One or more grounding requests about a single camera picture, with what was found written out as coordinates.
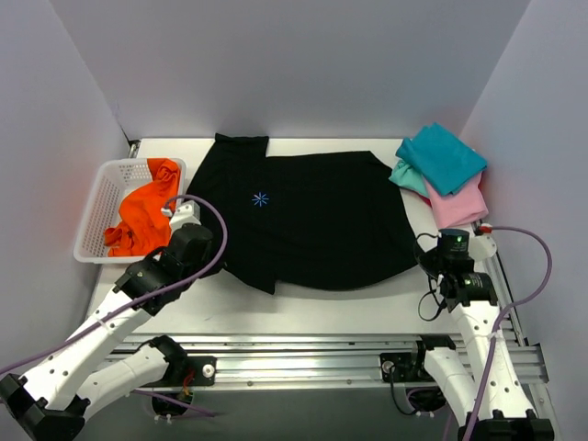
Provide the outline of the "black t shirt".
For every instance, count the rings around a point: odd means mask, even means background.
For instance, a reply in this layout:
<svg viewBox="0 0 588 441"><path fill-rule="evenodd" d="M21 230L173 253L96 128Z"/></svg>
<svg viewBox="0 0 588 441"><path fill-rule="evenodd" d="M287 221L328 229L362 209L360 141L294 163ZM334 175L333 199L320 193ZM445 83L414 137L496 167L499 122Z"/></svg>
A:
<svg viewBox="0 0 588 441"><path fill-rule="evenodd" d="M415 266L401 191L373 153L270 156L268 145L217 135L188 186L208 202L217 271L273 293L365 288Z"/></svg>

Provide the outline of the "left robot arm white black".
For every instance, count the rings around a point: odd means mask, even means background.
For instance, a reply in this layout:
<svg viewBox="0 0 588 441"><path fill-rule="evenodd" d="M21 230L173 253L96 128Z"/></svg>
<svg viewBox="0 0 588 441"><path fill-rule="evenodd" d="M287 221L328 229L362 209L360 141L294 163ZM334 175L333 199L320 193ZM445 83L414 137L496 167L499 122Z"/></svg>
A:
<svg viewBox="0 0 588 441"><path fill-rule="evenodd" d="M193 368L182 346L156 336L109 367L105 358L127 336L179 299L211 260L212 232L188 223L168 245L128 266L66 346L27 372L6 374L1 400L33 440L73 440L85 423L131 391L157 382L175 385Z"/></svg>

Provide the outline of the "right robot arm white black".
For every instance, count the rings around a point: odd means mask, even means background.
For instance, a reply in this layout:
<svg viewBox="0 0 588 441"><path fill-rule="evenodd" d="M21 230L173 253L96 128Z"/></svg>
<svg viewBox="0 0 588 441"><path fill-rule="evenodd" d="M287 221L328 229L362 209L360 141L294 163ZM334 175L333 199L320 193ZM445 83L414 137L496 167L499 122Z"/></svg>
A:
<svg viewBox="0 0 588 441"><path fill-rule="evenodd" d="M462 364L447 335L425 334L408 356L418 379L432 378L455 416L460 440L552 440L548 418L538 416L515 372L502 321L513 308L501 306L492 278L475 270L470 232L442 229L433 249L418 256L435 280L458 327L469 363Z"/></svg>

